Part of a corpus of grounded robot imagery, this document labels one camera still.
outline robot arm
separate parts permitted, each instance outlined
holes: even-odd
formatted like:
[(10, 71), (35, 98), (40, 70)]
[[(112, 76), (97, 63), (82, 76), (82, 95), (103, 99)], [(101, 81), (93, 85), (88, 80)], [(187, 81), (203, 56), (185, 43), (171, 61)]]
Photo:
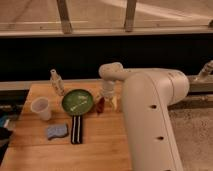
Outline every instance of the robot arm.
[(122, 110), (134, 171), (183, 171), (167, 106), (182, 100), (189, 82), (180, 71), (102, 65), (103, 95), (124, 81)]

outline paper cup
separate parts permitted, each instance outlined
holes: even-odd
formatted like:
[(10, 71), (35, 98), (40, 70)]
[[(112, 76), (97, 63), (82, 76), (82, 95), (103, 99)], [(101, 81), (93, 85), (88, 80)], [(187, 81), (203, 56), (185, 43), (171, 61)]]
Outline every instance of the paper cup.
[(49, 100), (45, 97), (38, 97), (31, 103), (30, 109), (33, 113), (39, 115), (39, 117), (47, 121), (51, 118)]

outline gray floor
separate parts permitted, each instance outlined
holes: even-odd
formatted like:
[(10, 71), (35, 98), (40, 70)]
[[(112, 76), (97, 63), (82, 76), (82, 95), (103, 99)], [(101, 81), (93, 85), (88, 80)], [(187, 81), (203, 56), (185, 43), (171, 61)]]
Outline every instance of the gray floor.
[[(67, 0), (74, 28), (122, 28), (126, 0)], [(212, 0), (138, 0), (135, 27), (207, 25)], [(56, 1), (1, 0), (0, 30), (60, 29)]]

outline bottle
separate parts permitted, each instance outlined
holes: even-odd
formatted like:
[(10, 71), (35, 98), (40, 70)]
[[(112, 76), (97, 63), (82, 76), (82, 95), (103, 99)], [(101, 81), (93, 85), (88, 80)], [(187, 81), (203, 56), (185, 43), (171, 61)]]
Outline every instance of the bottle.
[(64, 86), (63, 86), (63, 81), (61, 79), (61, 76), (57, 74), (55, 69), (51, 69), (50, 74), (51, 74), (50, 81), (52, 83), (52, 86), (55, 92), (59, 96), (63, 96), (65, 91), (64, 91)]

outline blue sponge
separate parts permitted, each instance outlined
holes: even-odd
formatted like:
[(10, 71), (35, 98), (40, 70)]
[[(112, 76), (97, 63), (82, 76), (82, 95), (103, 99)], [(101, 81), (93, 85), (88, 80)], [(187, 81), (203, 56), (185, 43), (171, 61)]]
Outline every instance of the blue sponge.
[(46, 129), (46, 136), (48, 140), (53, 138), (63, 138), (68, 135), (67, 124), (55, 124)]

